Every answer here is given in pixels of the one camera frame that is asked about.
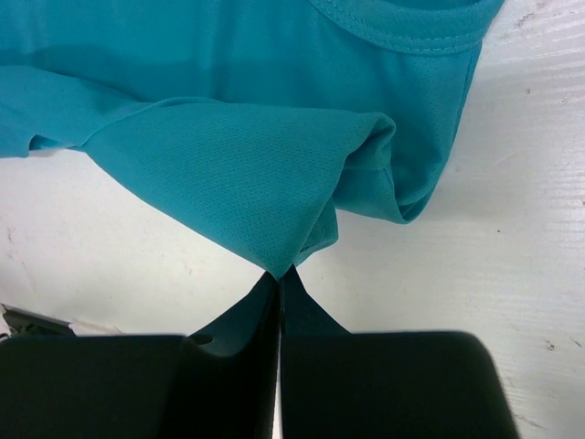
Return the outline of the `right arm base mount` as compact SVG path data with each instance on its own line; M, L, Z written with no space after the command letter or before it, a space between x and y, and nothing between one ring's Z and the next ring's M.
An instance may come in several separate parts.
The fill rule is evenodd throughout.
M68 322L11 305L1 304L1 318L7 326L1 330L2 341L21 336L75 337Z

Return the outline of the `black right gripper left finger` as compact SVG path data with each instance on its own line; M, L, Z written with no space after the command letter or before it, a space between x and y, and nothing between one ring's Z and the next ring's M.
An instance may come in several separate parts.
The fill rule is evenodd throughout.
M264 274L188 335L1 340L4 438L269 438L279 295Z

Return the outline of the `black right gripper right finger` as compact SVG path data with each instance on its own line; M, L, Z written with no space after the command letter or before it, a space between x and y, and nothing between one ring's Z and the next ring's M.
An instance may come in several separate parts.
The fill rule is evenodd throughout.
M280 280L285 438L517 438L484 344L461 331L351 333Z

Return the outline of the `teal t shirt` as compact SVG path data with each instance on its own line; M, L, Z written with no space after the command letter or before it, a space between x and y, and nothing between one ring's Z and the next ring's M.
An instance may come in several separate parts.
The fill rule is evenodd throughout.
M275 276L428 203L498 1L4 1L1 154L71 148Z

